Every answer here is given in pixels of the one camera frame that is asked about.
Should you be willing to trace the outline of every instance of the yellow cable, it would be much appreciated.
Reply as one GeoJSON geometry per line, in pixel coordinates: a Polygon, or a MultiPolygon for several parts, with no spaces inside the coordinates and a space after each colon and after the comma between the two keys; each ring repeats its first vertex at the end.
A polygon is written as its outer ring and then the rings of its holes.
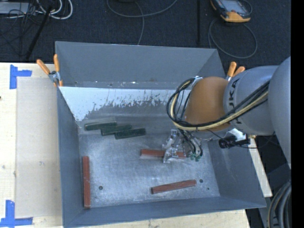
{"type": "MultiPolygon", "coordinates": [[[[245,106],[243,109],[239,110],[238,112],[230,115],[229,117],[225,118],[224,120],[219,121],[218,123],[213,123],[207,126],[201,126],[201,127],[185,127],[185,126],[181,126],[176,122],[173,122],[174,125],[180,129],[186,130],[186,131],[195,131],[195,130],[206,130],[209,128],[214,128],[217,127],[219,125],[222,125],[224,123],[227,123],[231,120],[233,120],[234,118],[238,117],[239,115],[245,113],[246,111],[250,110],[252,107],[254,107],[260,100],[262,100],[263,98],[265,98],[268,95],[268,91],[266,91],[265,93],[263,93],[259,98],[257,98],[255,101],[253,101],[252,103],[250,103],[249,105],[245,106]]],[[[173,107],[175,104],[175,101],[177,100],[178,95],[175,95],[171,104],[171,108],[170,108],[170,114],[171,117],[173,118],[173,107]]]]}

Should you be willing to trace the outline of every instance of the gray bin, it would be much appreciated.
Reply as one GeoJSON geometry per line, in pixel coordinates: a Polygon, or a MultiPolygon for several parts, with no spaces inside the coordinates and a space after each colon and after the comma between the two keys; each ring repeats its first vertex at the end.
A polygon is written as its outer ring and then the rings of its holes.
{"type": "Polygon", "coordinates": [[[216,49],[55,46],[64,83],[57,89],[64,227],[266,206],[248,149],[221,149],[213,140],[199,162],[140,158],[141,149],[162,149],[169,136],[166,104],[180,83],[196,75],[225,77],[216,49]],[[85,131],[84,123],[96,119],[144,127],[146,135],[116,140],[85,131]],[[90,158],[90,209],[84,208],[82,156],[90,158]],[[190,179],[195,187],[151,194],[153,186],[190,179]]]}

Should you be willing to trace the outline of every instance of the blue tape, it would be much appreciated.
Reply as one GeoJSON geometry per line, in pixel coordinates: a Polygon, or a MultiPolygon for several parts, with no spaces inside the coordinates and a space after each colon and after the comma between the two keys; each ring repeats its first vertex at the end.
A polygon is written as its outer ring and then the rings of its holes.
{"type": "Polygon", "coordinates": [[[30,77],[32,75],[31,70],[21,70],[18,71],[18,67],[14,65],[10,65],[10,80],[9,80],[9,88],[16,89],[17,88],[17,77],[30,77]]]}
{"type": "Polygon", "coordinates": [[[0,227],[14,228],[15,226],[27,226],[33,222],[33,217],[30,218],[16,218],[15,219],[15,202],[6,200],[5,218],[0,221],[0,227]]]}

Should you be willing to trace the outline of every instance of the wooden table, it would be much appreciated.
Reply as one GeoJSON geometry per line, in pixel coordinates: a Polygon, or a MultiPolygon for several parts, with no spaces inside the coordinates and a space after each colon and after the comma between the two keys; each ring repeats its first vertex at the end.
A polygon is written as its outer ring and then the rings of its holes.
{"type": "MultiPolygon", "coordinates": [[[[51,71],[55,70],[54,65],[47,66],[51,71]]],[[[55,87],[37,64],[0,63],[0,218],[5,215],[5,200],[14,201],[16,218],[34,217],[33,224],[25,227],[62,227],[55,95],[55,87]],[[32,71],[31,77],[17,78],[17,89],[9,87],[11,64],[18,67],[18,70],[32,71]],[[20,112],[23,103],[31,103],[31,108],[20,112]],[[23,136],[31,131],[35,137],[23,136]]],[[[258,151],[251,150],[251,155],[258,170],[264,196],[270,197],[271,189],[258,151]]],[[[249,228],[250,226],[245,211],[235,210],[98,227],[249,228]]]]}

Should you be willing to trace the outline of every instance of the bin floor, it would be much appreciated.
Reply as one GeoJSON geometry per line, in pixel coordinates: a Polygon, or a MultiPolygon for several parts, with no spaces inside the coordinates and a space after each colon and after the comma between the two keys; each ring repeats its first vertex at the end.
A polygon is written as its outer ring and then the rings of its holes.
{"type": "Polygon", "coordinates": [[[113,135],[102,136],[98,130],[79,134],[80,156],[90,158],[92,208],[219,196],[207,144],[199,162],[186,158],[163,163],[161,159],[140,158],[141,149],[163,150],[170,121],[167,131],[163,131],[166,123],[158,120],[154,117],[141,121],[146,135],[134,138],[116,140],[113,135]],[[151,187],[191,179],[197,181],[195,187],[151,193],[151,187]]]}

